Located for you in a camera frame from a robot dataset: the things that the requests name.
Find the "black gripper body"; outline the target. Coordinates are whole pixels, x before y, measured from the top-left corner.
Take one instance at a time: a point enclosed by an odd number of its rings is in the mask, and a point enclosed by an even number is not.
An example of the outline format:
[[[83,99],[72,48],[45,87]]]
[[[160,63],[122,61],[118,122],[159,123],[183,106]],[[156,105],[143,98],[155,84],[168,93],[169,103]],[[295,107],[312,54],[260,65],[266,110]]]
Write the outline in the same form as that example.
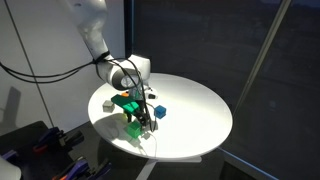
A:
[[[147,123],[149,116],[145,110],[145,105],[143,100],[136,100],[138,108],[135,110],[135,117],[140,123]]]

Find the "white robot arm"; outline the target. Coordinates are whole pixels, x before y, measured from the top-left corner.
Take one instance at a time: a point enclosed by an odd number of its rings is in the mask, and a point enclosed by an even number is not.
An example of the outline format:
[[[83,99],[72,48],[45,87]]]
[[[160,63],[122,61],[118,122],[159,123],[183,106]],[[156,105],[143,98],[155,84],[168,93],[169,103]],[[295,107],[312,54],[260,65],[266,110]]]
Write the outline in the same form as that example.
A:
[[[93,57],[100,79],[118,91],[127,91],[129,97],[139,105],[132,113],[143,127],[151,125],[151,117],[146,105],[151,62],[148,58],[131,55],[129,58],[114,58],[103,37],[107,20],[106,0],[58,0],[67,11],[86,47]]]

